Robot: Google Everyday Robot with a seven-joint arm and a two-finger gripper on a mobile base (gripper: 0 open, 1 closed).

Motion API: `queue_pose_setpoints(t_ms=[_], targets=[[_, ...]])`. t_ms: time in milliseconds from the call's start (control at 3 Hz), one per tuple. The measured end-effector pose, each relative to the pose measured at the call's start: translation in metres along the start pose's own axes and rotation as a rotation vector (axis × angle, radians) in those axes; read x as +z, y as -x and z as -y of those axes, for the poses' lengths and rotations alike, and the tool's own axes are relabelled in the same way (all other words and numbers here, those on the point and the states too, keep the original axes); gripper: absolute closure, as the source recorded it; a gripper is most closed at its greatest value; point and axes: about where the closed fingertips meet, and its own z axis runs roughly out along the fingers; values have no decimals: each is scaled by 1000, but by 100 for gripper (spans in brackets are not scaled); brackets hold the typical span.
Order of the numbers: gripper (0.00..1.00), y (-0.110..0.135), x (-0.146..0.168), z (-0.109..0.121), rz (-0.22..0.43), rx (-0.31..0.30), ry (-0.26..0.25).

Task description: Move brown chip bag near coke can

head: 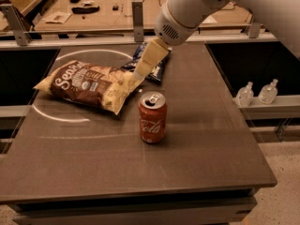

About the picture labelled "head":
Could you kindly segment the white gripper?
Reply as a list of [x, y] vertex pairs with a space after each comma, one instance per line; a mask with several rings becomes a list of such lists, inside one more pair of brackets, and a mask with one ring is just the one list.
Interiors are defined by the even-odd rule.
[[168, 54], [168, 45], [177, 46], [184, 43], [200, 23], [199, 16], [194, 14], [190, 7], [179, 1], [167, 0], [156, 18], [157, 38], [153, 38], [146, 45], [133, 71], [134, 77], [141, 81], [148, 76]]

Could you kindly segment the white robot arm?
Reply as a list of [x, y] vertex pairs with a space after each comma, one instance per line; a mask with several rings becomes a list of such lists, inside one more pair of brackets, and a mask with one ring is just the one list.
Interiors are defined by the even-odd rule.
[[248, 9], [294, 56], [300, 56], [300, 0], [167, 0], [157, 15], [150, 40], [134, 76], [142, 80], [166, 55], [184, 43], [206, 19], [227, 3]]

